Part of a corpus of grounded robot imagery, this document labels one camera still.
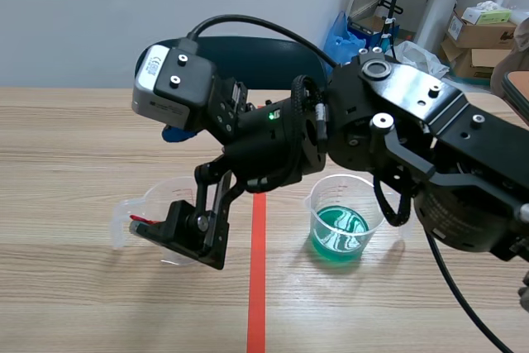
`red object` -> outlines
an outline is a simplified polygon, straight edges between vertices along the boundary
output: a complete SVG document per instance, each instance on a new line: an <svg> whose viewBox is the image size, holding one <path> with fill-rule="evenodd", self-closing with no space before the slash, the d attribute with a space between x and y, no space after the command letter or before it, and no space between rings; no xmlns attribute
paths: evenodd
<svg viewBox="0 0 529 353"><path fill-rule="evenodd" d="M161 222L161 221L150 221L150 220L148 220L148 219L145 219L145 218L142 218L142 217L138 217L137 215L131 215L131 220L132 220L132 221L140 221L140 222L144 222L144 223L146 223L147 225L155 225L155 224Z"/></svg>
<svg viewBox="0 0 529 353"><path fill-rule="evenodd" d="M266 352L266 193L254 194L246 353Z"/></svg>

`white label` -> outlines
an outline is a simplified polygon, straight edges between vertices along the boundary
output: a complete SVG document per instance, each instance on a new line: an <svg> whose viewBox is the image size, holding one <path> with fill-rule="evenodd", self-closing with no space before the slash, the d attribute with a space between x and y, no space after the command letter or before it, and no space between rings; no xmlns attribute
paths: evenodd
<svg viewBox="0 0 529 353"><path fill-rule="evenodd" d="M463 22L461 22L458 17L453 16L452 21L450 21L450 25L448 26L448 33L455 41L460 37L461 28L463 28Z"/></svg>
<svg viewBox="0 0 529 353"><path fill-rule="evenodd" d="M164 64L165 57L167 57L167 53L169 53L169 49L162 45L153 45L149 49L143 60L140 73L138 74L138 85L149 90L155 88L156 80Z"/></svg>
<svg viewBox="0 0 529 353"><path fill-rule="evenodd" d="M316 104L316 120L317 121L320 121L320 120L325 121L325 105L323 105L322 103L317 103Z"/></svg>
<svg viewBox="0 0 529 353"><path fill-rule="evenodd" d="M235 102L235 106L239 104L239 97L241 95L241 89L239 88L239 84L235 83L233 85L233 91L231 92L231 99Z"/></svg>

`chair backrest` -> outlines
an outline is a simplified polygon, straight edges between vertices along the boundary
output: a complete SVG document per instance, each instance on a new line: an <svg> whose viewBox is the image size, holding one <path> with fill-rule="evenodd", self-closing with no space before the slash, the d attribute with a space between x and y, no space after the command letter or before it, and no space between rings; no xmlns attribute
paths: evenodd
<svg viewBox="0 0 529 353"><path fill-rule="evenodd" d="M174 47L178 39L158 45ZM326 82L326 72L319 57L294 41L250 36L202 36L198 55L217 66L222 79L233 77L250 89L289 90L300 74L311 76L318 86ZM136 73L146 50L136 63Z"/></svg>

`black cable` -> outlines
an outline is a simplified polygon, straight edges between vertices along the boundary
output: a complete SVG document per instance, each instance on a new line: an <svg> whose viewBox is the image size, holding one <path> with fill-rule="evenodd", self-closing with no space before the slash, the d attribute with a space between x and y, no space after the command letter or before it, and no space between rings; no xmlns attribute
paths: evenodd
<svg viewBox="0 0 529 353"><path fill-rule="evenodd" d="M327 62L332 68L335 68L338 65L338 63L336 63L329 55L325 54L323 51L318 49L313 43L301 37L297 33L294 33L288 30L287 28L283 28L282 26L274 24L273 22L262 20L256 17L243 16L240 14L225 14L222 16L211 17L205 21L202 21L188 33L188 39L195 41L197 37L207 28L214 25L223 24L225 22L244 22L247 24L262 26L264 28L270 29L271 31L276 31L281 35L287 36L290 39L296 41L297 43L304 45L309 50L312 50L322 60Z"/></svg>
<svg viewBox="0 0 529 353"><path fill-rule="evenodd" d="M470 320L472 320L472 322L476 325L476 327L501 352L512 353L512 351L507 346L505 346L505 344L497 336L495 336L494 333L490 331L487 326L485 326L485 324L481 321L481 319L476 314L476 312L472 309L469 303L466 302L466 299L463 297L463 294L461 293L461 291L457 288L457 285L455 285L455 281L452 279L452 276L450 276L450 272L446 268L445 261L443 260L441 256L441 252L439 251L439 247L437 246L435 239L432 236L430 236L428 233L427 233L427 240L428 240L428 244L430 245L431 253L433 254L434 259L436 260L437 266L439 266L439 270L441 271L441 274L443 275L446 283L448 284L448 288L454 294L454 298L457 300L459 305L461 305L465 313L468 314L468 316L470 317Z"/></svg>

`clear plastic cup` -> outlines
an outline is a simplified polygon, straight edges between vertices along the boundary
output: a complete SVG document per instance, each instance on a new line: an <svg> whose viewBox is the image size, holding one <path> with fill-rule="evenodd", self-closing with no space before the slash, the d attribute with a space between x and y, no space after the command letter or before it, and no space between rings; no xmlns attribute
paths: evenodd
<svg viewBox="0 0 529 353"><path fill-rule="evenodd" d="M329 260L359 259L384 222L373 184L355 175L321 179L304 202L311 212L312 244Z"/></svg>
<svg viewBox="0 0 529 353"><path fill-rule="evenodd" d="M197 185L192 177L166 179L150 188L140 198L129 198L119 202L115 207L110 221L112 246L115 249L124 246L152 246L153 243L129 232L131 215L137 215L150 221L165 221L170 204L175 200L186 200L195 205ZM207 208L212 206L215 188L209 187L207 191ZM161 259L174 265L187 265L195 260L180 255L174 251L160 246L163 254Z"/></svg>

